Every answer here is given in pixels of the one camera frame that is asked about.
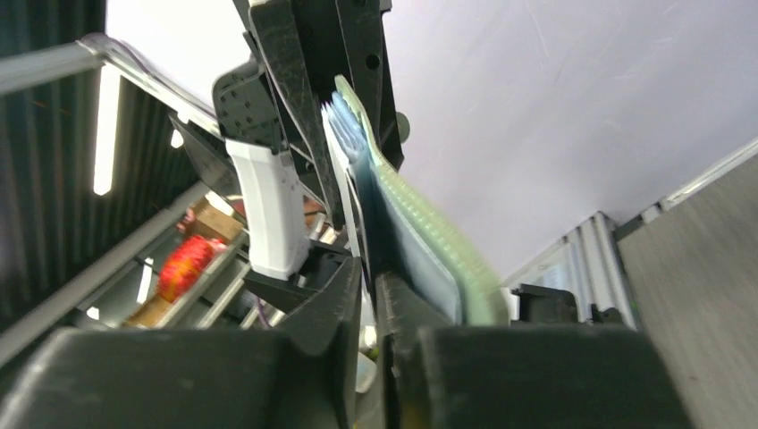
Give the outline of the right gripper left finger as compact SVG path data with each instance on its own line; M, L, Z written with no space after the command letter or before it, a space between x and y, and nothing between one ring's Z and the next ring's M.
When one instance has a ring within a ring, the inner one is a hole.
M362 266L269 330L62 329L25 366L4 428L349 428Z

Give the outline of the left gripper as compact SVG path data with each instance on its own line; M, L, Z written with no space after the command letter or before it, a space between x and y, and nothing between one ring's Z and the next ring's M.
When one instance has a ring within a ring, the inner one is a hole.
M306 145L335 229L344 210L315 96L344 76L366 109L380 151L391 166L404 160L384 44L391 1L235 1L256 59L266 67Z

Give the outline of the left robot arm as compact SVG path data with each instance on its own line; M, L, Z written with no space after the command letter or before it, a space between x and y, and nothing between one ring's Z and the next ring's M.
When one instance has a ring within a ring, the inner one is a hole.
M247 290L290 311L327 283L334 252L306 233L310 196L337 228L351 211L320 105L345 76L365 104L379 148L393 166L407 127L395 108L383 16L388 1L238 1L250 51L213 86L215 115L248 218Z

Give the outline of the green card holder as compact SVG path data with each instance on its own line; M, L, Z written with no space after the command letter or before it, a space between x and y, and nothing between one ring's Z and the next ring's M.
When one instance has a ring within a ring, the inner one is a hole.
M321 106L326 142L341 193L350 203L371 274L392 268L454 324L509 324L500 276L470 239L406 182L382 154L367 109L338 75Z

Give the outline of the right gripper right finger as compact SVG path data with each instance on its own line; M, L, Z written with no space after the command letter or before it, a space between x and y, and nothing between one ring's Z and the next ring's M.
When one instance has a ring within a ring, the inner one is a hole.
M456 326L375 278L389 428L690 428L652 342L618 325Z

